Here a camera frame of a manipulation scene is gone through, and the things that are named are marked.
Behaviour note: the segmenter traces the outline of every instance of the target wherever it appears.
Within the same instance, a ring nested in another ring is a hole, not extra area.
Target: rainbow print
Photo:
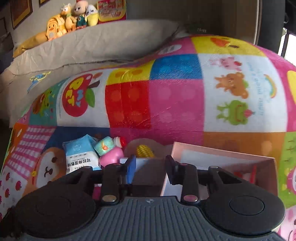
[[[276,92],[277,92],[277,88],[276,88],[276,85],[274,83],[274,81],[272,80],[272,78],[270,78],[269,75],[265,74],[265,79],[268,81],[268,83],[270,84],[271,86],[271,90],[270,90],[270,98],[274,98],[276,96]]]

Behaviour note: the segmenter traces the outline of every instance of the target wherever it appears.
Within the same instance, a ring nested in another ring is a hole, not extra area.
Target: cardboard box
[[[259,187],[278,195],[277,167],[272,157],[256,156],[218,150],[174,142],[171,156],[175,161],[195,165],[198,169],[208,170],[209,166],[219,166],[229,172],[251,173],[257,165],[256,184]],[[180,200],[181,185],[171,185],[166,175],[161,196],[177,196]],[[201,199],[207,199],[207,188],[200,185]]]

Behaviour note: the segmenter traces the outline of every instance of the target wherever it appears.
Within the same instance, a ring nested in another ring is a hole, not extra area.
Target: yellow square
[[[113,70],[109,75],[107,85],[149,80],[154,61],[152,60],[136,68],[118,68]]]
[[[263,56],[265,54],[248,42],[223,36],[192,37],[197,53],[241,54]]]

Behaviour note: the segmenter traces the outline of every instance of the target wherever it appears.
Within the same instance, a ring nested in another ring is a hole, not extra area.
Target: patchwork quilt
[[[294,234],[296,67],[269,50],[190,36],[132,64],[61,80],[13,128],[0,178],[0,219],[22,196],[65,175],[62,143],[86,134],[145,139],[160,155],[178,141],[274,157],[289,214],[279,233]]]

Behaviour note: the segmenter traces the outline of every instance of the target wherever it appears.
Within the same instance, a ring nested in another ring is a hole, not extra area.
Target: ridged surface
[[[23,235],[21,241],[45,239]],[[55,241],[280,241],[277,234],[240,238],[212,227],[196,207],[184,206],[175,197],[125,198],[124,202],[101,209],[94,222],[82,231]]]

